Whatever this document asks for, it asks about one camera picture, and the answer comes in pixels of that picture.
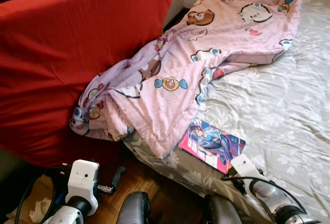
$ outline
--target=mattress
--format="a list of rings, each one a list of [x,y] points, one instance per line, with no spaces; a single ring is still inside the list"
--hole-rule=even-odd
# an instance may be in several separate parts
[[[246,140],[244,153],[253,163],[323,223],[330,216],[329,32],[329,0],[303,0],[291,49],[271,65],[213,81],[197,114]],[[197,194],[226,196],[244,223],[270,223],[258,202],[187,152],[176,148],[158,159],[136,132],[124,143],[140,161]]]

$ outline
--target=hardwood parquet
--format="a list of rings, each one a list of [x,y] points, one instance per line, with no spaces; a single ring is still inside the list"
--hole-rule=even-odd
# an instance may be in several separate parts
[[[200,223],[203,198],[141,163],[128,149],[123,148],[121,153],[121,161],[102,167],[98,178],[101,184],[109,185],[119,166],[126,167],[126,174],[122,176],[113,196],[103,196],[96,213],[87,219],[87,224],[116,224],[124,199],[135,190],[148,193],[152,224]]]

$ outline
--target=black cable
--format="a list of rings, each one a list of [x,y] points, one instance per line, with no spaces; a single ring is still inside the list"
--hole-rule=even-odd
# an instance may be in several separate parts
[[[21,213],[21,209],[22,209],[22,205],[23,205],[23,202],[25,200],[25,198],[27,197],[27,194],[30,192],[30,190],[32,190],[32,187],[33,185],[35,184],[36,180],[41,177],[42,175],[44,175],[44,173],[48,170],[65,170],[65,167],[60,167],[60,166],[57,166],[57,167],[50,167],[50,168],[45,168],[43,169],[40,173],[38,173],[35,178],[30,182],[30,184],[27,186],[27,188],[25,189],[24,193],[23,193],[23,196],[20,200],[20,203],[17,207],[17,211],[16,211],[16,216],[15,216],[15,222],[14,224],[19,224],[19,221],[20,221],[20,213]],[[52,201],[51,201],[51,204],[47,210],[47,213],[45,215],[45,217],[49,214],[49,211],[51,211],[51,207],[53,206],[53,202],[55,201],[55,185],[53,183],[53,179],[52,179],[52,184],[53,184],[53,198],[52,198]]]
[[[295,202],[296,204],[298,204],[298,206],[305,212],[305,214],[307,214],[305,208],[302,206],[302,204],[300,203],[300,201],[298,201],[298,199],[296,197],[294,197],[293,194],[291,194],[289,191],[287,191],[286,189],[278,186],[277,184],[264,180],[264,179],[260,179],[260,178],[255,178],[255,177],[231,177],[231,178],[226,178],[223,177],[221,178],[222,181],[233,181],[233,180],[242,180],[242,179],[251,179],[251,180],[258,180],[258,181],[262,181],[264,183],[270,184],[275,186],[276,188],[279,188],[280,190],[284,191],[286,194],[288,194]]]

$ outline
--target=red sofa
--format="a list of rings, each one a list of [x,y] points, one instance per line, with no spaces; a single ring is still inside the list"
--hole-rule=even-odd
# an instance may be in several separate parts
[[[171,0],[10,0],[0,4],[0,147],[39,166],[117,156],[69,128],[99,72],[161,34]]]

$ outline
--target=crumpled paper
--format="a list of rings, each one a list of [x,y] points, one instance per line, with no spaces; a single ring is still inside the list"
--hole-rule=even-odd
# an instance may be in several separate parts
[[[39,223],[46,215],[48,208],[50,207],[51,200],[48,198],[43,199],[42,201],[36,202],[35,210],[30,211],[30,218],[33,222]]]

